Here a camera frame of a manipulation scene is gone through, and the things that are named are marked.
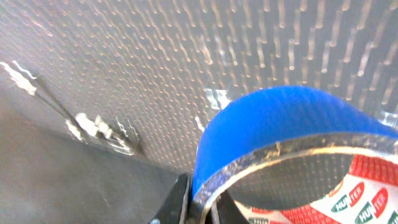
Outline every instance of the blue tube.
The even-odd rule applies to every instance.
[[[208,124],[200,139],[193,196],[231,161],[277,141],[325,133],[397,132],[328,93],[302,86],[259,90],[232,103]]]

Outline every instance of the dark gray floor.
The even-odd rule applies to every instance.
[[[145,223],[177,175],[38,129],[0,103],[0,223]]]

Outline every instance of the green logo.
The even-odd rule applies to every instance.
[[[342,198],[335,203],[335,206],[331,208],[332,212],[340,212],[344,209],[348,208],[348,197],[347,195],[342,196]]]
[[[372,214],[375,213],[376,210],[371,206],[369,202],[362,208],[359,212],[358,216],[355,218],[356,224],[363,224],[367,223],[368,221],[372,220]]]
[[[387,224],[398,224],[398,214],[396,212],[393,212],[391,214],[391,217],[388,220]]]
[[[250,224],[268,224],[268,218],[249,218]]]

